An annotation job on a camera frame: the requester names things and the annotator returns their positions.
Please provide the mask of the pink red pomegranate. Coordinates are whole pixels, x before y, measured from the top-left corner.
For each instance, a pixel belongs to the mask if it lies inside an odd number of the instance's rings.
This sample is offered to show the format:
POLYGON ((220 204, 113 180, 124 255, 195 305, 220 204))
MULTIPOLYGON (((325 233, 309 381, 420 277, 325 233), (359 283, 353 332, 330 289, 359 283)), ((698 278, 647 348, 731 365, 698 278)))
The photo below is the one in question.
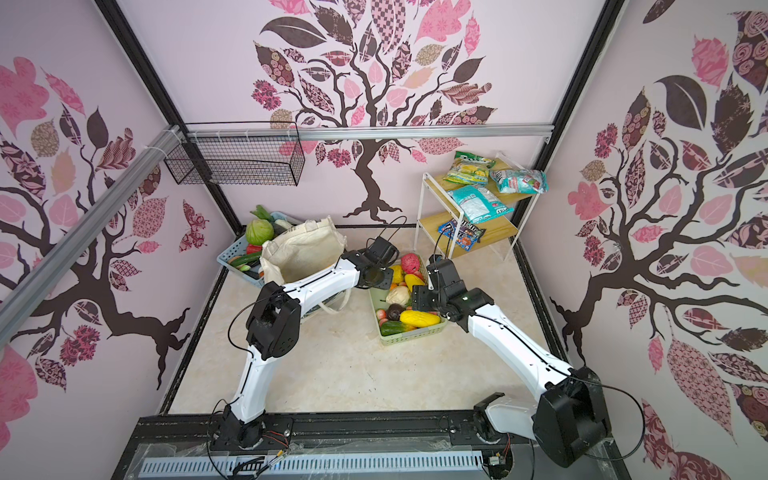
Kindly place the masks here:
POLYGON ((422 277, 422 261, 416 253, 407 253, 400 259, 400 266, 405 274, 422 277))

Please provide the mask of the light green plastic basket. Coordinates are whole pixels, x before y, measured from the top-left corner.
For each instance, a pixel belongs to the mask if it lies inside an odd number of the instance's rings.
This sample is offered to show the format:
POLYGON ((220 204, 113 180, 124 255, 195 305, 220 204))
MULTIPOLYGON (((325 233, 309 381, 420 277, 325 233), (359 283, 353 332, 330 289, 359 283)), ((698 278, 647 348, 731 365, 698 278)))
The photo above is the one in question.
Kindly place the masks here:
POLYGON ((392 274, 390 285, 369 291, 373 319, 381 343, 392 345, 440 333, 447 321, 436 312, 416 311, 414 307, 415 288, 425 286, 427 280, 422 257, 407 252, 388 270, 392 274))

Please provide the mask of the beige canvas grocery bag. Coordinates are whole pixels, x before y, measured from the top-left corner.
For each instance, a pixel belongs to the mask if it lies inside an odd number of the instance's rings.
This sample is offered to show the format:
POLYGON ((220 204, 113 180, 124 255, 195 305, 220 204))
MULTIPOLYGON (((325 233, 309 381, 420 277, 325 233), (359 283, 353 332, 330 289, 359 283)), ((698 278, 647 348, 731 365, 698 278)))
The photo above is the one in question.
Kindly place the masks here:
POLYGON ((346 247, 346 237, 330 217, 296 225, 263 245, 264 285, 282 286, 332 267, 346 247))

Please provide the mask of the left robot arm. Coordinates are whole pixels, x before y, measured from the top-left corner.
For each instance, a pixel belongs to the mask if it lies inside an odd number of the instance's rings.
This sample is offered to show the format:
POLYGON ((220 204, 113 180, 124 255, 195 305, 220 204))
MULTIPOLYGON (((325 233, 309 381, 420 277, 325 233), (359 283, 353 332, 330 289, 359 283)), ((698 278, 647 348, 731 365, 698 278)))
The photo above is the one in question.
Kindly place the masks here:
POLYGON ((253 449, 267 436, 266 395, 277 362, 298 343, 301 319, 324 300, 357 289, 387 289, 399 250, 379 236, 364 249, 342 253, 329 267, 303 279, 266 283, 248 309, 248 357, 233 399, 213 434, 216 449, 253 449))

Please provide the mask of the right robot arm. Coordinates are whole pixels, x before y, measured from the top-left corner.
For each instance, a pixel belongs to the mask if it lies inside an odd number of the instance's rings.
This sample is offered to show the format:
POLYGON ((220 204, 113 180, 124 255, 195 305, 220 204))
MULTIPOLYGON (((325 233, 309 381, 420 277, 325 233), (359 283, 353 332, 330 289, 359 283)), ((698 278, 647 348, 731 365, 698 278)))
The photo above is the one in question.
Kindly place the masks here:
POLYGON ((481 409, 492 428, 535 441, 567 468, 611 433, 603 385, 533 341, 485 291, 469 289, 450 259, 432 256, 428 283, 414 288, 414 309, 437 313, 484 343, 523 381, 534 401, 499 397, 481 409))

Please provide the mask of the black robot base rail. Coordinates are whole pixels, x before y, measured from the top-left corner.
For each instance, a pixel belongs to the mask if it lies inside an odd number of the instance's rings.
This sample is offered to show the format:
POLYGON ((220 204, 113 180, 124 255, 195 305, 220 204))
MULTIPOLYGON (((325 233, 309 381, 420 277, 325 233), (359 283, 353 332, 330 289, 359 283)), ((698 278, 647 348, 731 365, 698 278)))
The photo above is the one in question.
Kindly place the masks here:
POLYGON ((213 446, 221 418, 185 414, 145 417, 138 421, 121 455, 114 479, 137 479, 140 463, 155 457, 202 457, 284 454, 471 451, 482 454, 479 474, 357 475, 347 479, 627 479, 622 462, 610 461, 617 448, 600 444, 595 452, 563 468, 532 440, 491 430, 471 410, 282 413, 264 417, 267 436, 253 449, 213 446))

